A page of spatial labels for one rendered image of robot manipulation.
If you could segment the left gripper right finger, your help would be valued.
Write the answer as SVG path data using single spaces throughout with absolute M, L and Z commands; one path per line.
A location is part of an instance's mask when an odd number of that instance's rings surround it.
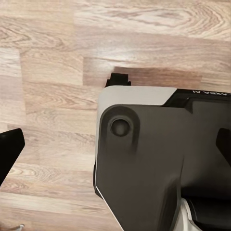
M 231 167 L 231 130 L 219 128 L 216 146 Z

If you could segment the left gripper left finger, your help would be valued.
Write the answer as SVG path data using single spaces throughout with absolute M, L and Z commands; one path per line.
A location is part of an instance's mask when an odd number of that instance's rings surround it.
M 0 186 L 25 146 L 20 128 L 0 133 Z

